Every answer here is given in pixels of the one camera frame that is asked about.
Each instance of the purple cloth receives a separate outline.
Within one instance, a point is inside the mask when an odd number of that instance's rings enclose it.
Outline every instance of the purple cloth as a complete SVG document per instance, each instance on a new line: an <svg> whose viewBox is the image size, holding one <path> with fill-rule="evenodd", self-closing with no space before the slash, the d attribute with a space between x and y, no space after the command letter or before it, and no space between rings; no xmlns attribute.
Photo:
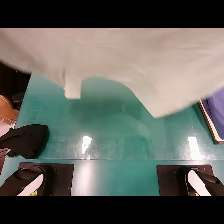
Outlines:
<svg viewBox="0 0 224 224"><path fill-rule="evenodd" d="M202 101L220 138L224 139L224 88Z"/></svg>

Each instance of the white cloth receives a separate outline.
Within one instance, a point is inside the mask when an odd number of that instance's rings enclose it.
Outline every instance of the white cloth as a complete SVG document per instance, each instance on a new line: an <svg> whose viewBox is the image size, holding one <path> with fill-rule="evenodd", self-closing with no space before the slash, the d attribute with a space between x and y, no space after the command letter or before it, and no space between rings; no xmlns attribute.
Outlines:
<svg viewBox="0 0 224 224"><path fill-rule="evenodd" d="M0 29L0 60L42 74L79 98L91 76L129 87L163 116L213 93L224 80L224 29Z"/></svg>

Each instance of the white fabric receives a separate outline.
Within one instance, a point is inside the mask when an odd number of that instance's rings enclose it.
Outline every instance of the white fabric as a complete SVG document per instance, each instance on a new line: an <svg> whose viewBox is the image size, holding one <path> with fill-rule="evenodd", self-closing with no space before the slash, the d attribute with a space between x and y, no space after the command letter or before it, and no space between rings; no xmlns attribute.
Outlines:
<svg viewBox="0 0 224 224"><path fill-rule="evenodd" d="M224 80L224 29L0 29L0 60L42 74L79 98L91 76L129 87L155 117L213 93Z"/></svg>

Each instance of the purple folded fabric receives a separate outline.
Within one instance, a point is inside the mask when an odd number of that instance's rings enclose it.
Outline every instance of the purple folded fabric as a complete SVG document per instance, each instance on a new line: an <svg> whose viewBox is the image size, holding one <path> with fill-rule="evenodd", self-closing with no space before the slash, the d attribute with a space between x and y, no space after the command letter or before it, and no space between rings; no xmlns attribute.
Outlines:
<svg viewBox="0 0 224 224"><path fill-rule="evenodd" d="M220 138L224 139L224 88L202 100L202 103Z"/></svg>

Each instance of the teal table surface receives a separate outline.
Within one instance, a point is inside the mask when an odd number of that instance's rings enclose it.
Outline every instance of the teal table surface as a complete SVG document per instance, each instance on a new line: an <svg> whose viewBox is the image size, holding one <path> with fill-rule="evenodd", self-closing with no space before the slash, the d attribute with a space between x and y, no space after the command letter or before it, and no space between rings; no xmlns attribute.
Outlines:
<svg viewBox="0 0 224 224"><path fill-rule="evenodd" d="M197 104L155 119L123 85L85 80L69 100L32 75L16 127L46 124L50 138L35 160L6 158L0 185L20 162L74 164L72 195L159 195L159 164L211 164L224 182L224 145L215 145Z"/></svg>
<svg viewBox="0 0 224 224"><path fill-rule="evenodd" d="M83 81L81 98L69 100L32 75L16 127L34 123L50 129L41 159L224 159L197 104L156 119L128 88L100 78Z"/></svg>

